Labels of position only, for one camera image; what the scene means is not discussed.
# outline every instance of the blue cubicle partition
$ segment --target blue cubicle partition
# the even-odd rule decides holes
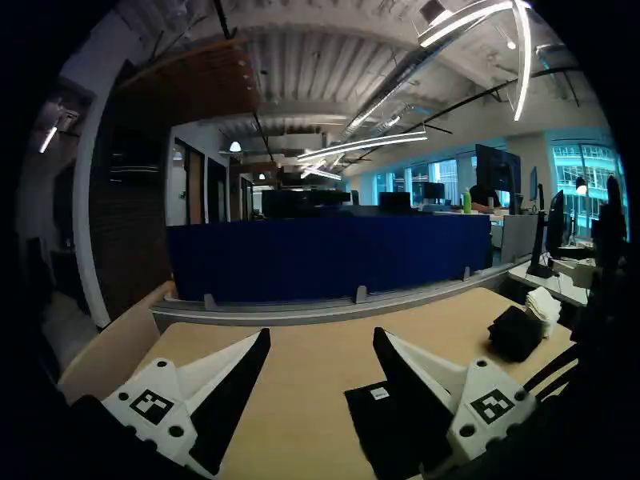
[[[182,300],[291,302],[353,297],[485,268],[487,215],[296,218],[167,228]]]

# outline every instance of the person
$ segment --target person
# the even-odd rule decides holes
[[[477,210],[481,214],[492,214],[494,208],[500,207],[500,200],[498,200],[498,194],[491,188],[486,188],[481,185],[474,185],[469,190],[471,194],[471,209]],[[493,198],[493,208],[489,206],[489,198]]]

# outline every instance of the wooden ceiling panel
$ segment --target wooden ceiling panel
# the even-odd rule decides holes
[[[117,95],[166,125],[252,112],[258,93],[244,42],[216,42],[158,62],[121,84]]]

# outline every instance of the white folded towel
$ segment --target white folded towel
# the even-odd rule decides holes
[[[551,336],[555,324],[560,319],[562,304],[553,298],[545,287],[540,286],[526,295],[525,306],[527,312],[544,323],[544,337]]]

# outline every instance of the desk surface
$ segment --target desk surface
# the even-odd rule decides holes
[[[535,275],[529,275],[526,269],[529,268],[530,264],[531,261],[515,266],[509,270],[509,277],[528,286],[544,286],[552,297],[557,298],[561,302],[567,302],[573,306],[586,306],[589,301],[588,289],[574,286],[574,281],[565,274],[550,278],[540,278]]]
[[[448,211],[448,212],[434,212],[435,214],[443,214],[443,215],[485,215],[487,217],[489,217],[489,220],[491,220],[492,222],[500,222],[501,220],[505,219],[505,216],[507,216],[508,214],[504,214],[504,215],[496,215],[496,214],[481,214],[479,212],[476,212],[475,214],[465,214],[464,212],[461,211]]]
[[[436,355],[465,365],[486,355],[524,383],[570,344],[557,326],[523,363],[486,352],[487,327],[515,305],[483,288],[413,309],[313,325],[271,327],[271,351],[222,460],[220,478],[374,479],[343,392],[385,379],[372,347],[381,326]],[[157,357],[177,366],[258,328],[176,323],[138,366]]]

